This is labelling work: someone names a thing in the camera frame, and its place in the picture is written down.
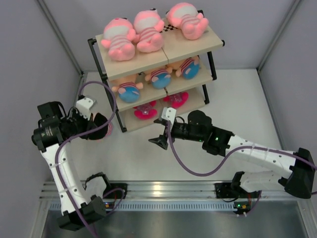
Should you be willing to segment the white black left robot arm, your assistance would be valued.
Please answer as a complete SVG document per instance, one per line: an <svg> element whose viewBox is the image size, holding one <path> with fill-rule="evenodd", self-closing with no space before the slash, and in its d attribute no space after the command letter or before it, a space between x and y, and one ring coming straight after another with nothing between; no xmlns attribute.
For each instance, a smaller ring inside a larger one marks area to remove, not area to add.
<svg viewBox="0 0 317 238"><path fill-rule="evenodd" d="M88 184L83 186L71 159L73 137L99 140L107 134L106 126L96 131L107 119L91 112L95 104L94 99L83 96L69 112L57 101L37 107L41 119L33 132L32 142L47 162L58 190L61 203L58 226L69 231L77 231L105 217L103 198L112 192L104 173L90 176Z"/></svg>

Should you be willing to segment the pink striped plush toy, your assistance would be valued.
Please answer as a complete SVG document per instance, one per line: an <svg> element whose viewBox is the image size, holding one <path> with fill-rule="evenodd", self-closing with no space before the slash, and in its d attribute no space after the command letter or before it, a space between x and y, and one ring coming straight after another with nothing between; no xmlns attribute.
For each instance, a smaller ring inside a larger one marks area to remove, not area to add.
<svg viewBox="0 0 317 238"><path fill-rule="evenodd" d="M180 29L188 40L200 38L209 25L209 20L187 2L177 3L165 15L170 25Z"/></svg>
<svg viewBox="0 0 317 238"><path fill-rule="evenodd" d="M134 57L133 41L136 31L126 18L115 18L104 28L101 45L108 50L109 57L114 61L127 61Z"/></svg>
<svg viewBox="0 0 317 238"><path fill-rule="evenodd" d="M163 47L164 21L156 8L140 11L134 18L134 30L136 31L136 47L143 53L151 53Z"/></svg>

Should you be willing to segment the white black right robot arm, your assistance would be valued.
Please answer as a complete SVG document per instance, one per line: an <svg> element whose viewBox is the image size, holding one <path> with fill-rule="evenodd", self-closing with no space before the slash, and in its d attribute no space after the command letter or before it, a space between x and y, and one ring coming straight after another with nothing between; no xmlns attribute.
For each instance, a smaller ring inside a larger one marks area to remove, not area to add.
<svg viewBox="0 0 317 238"><path fill-rule="evenodd" d="M149 139L149 142L164 150L171 148L180 166L188 173L208 177L233 158L265 169L264 172L256 173L236 172L230 185L235 196L270 190L284 190L301 199L310 199L314 195L313 183L317 167L309 150L299 148L293 152L261 146L214 126L212 119L200 110L190 112L186 120L178 122L177 118L175 109L164 108L161 116L154 121L164 126L164 132L157 138ZM211 155L222 156L223 160L211 172L194 172L177 155L173 145L175 139L200 142L203 150Z"/></svg>

